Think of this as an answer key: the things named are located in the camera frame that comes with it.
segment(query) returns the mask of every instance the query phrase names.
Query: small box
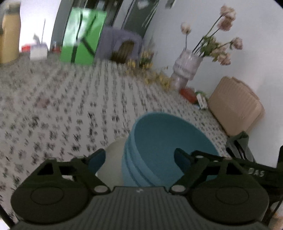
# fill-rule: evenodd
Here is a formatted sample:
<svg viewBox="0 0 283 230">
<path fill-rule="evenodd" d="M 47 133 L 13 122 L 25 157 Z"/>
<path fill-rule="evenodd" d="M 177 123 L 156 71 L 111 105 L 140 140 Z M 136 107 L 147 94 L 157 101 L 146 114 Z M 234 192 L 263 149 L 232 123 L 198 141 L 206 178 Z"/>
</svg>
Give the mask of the small box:
<svg viewBox="0 0 283 230">
<path fill-rule="evenodd" d="M 37 44 L 31 47 L 30 60 L 47 59 L 48 47 L 46 43 Z"/>
<path fill-rule="evenodd" d="M 22 53 L 30 52 L 30 50 L 31 50 L 31 45 L 24 45 L 24 46 L 22 46 Z"/>
</svg>

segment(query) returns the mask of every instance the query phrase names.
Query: artificial flower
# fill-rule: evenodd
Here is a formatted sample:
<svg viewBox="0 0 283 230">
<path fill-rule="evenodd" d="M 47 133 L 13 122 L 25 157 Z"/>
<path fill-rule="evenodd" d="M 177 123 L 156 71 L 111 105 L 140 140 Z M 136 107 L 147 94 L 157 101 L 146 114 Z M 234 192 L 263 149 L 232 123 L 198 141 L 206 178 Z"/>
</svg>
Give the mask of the artificial flower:
<svg viewBox="0 0 283 230">
<path fill-rule="evenodd" d="M 234 48 L 237 49 L 237 50 L 242 50 L 243 49 L 243 40 L 239 37 L 236 37 L 231 41 L 231 45 L 234 46 Z"/>
<path fill-rule="evenodd" d="M 220 9 L 220 15 L 230 18 L 232 21 L 236 19 L 236 11 L 233 8 L 226 6 L 225 4 Z"/>
<path fill-rule="evenodd" d="M 221 21 L 218 23 L 217 27 L 220 30 L 223 31 L 229 31 L 232 27 L 232 20 L 229 18 L 224 17 L 223 19 L 221 19 Z"/>
<path fill-rule="evenodd" d="M 182 31 L 182 34 L 185 34 L 185 35 L 189 34 L 191 32 L 191 26 L 186 22 L 182 22 L 181 31 Z"/>
<path fill-rule="evenodd" d="M 220 54 L 218 55 L 217 61 L 218 62 L 223 62 L 226 59 L 226 55 L 225 54 Z"/>
<path fill-rule="evenodd" d="M 221 54 L 221 53 L 225 52 L 227 48 L 228 48 L 227 45 L 224 45 L 224 46 L 221 46 L 219 48 L 216 48 L 215 50 L 213 50 L 211 52 L 211 55 L 214 56 L 214 54 Z"/>
<path fill-rule="evenodd" d="M 225 58 L 222 59 L 221 57 L 220 60 L 218 60 L 220 62 L 220 65 L 230 65 L 231 64 L 231 54 L 227 53 Z"/>
</svg>

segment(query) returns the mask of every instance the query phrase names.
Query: red package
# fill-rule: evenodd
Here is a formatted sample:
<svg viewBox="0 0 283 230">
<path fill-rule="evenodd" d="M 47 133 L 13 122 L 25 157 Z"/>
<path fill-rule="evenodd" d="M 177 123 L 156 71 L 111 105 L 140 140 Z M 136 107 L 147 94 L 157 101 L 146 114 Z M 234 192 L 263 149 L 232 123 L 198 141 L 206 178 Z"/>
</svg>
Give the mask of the red package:
<svg viewBox="0 0 283 230">
<path fill-rule="evenodd" d="M 181 89 L 179 91 L 179 93 L 184 97 L 186 98 L 189 102 L 191 102 L 192 104 L 195 104 L 197 103 L 197 98 L 196 98 L 196 94 L 194 92 L 193 89 L 191 88 L 184 88 L 184 89 Z"/>
<path fill-rule="evenodd" d="M 22 53 L 23 52 L 30 52 L 30 50 L 31 50 L 31 45 L 22 46 Z"/>
</svg>

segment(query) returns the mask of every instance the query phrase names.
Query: dark green bag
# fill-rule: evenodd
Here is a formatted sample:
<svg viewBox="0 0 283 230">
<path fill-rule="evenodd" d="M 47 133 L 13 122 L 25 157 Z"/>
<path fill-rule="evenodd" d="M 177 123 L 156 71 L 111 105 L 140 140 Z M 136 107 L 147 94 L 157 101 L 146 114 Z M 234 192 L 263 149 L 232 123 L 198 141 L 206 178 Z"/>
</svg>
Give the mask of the dark green bag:
<svg viewBox="0 0 283 230">
<path fill-rule="evenodd" d="M 73 8 L 65 30 L 61 61 L 91 65 L 106 12 Z"/>
</svg>

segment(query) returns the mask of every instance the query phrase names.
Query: stem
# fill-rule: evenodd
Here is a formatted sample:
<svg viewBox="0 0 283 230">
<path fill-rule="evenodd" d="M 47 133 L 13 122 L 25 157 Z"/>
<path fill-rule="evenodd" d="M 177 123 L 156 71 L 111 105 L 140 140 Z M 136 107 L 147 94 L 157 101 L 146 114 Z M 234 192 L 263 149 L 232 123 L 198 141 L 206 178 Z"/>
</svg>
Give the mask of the stem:
<svg viewBox="0 0 283 230">
<path fill-rule="evenodd" d="M 219 29 L 218 29 L 218 30 L 219 30 Z M 218 30 L 217 30 L 217 31 L 218 31 Z M 216 34 L 217 31 L 215 31 L 210 37 L 212 37 L 214 34 Z"/>
<path fill-rule="evenodd" d="M 199 41 L 199 43 L 196 45 L 196 47 L 194 48 L 193 52 L 196 50 L 196 48 L 199 46 L 199 44 L 202 42 L 203 38 Z"/>
<path fill-rule="evenodd" d="M 201 49 L 201 46 L 195 51 L 195 54 Z"/>
<path fill-rule="evenodd" d="M 222 47 L 222 46 L 225 46 L 225 45 L 227 45 L 227 44 L 229 44 L 230 42 L 227 42 L 227 43 L 225 43 L 224 45 L 221 45 L 221 46 L 219 46 L 218 48 L 220 48 L 220 47 Z"/>
<path fill-rule="evenodd" d="M 205 35 L 205 37 L 212 31 L 213 27 L 216 25 L 216 23 L 220 20 L 220 18 L 222 18 L 223 16 L 221 15 L 216 22 L 213 24 L 213 26 L 211 27 L 211 29 L 208 31 L 208 33 Z"/>
<path fill-rule="evenodd" d="M 185 48 L 185 50 L 187 49 L 187 43 L 188 43 L 188 33 L 186 34 L 186 48 Z"/>
<path fill-rule="evenodd" d="M 205 35 L 205 37 L 212 31 L 213 27 L 216 25 L 216 23 L 220 20 L 220 18 L 222 18 L 223 16 L 221 15 L 217 20 L 216 22 L 213 24 L 213 26 L 211 27 L 211 29 L 208 31 L 208 33 Z M 201 41 L 203 40 L 203 37 L 202 39 L 199 41 L 199 43 L 196 45 L 196 47 L 194 48 L 193 52 L 196 50 L 196 48 L 199 46 L 199 44 L 201 43 Z"/>
</svg>

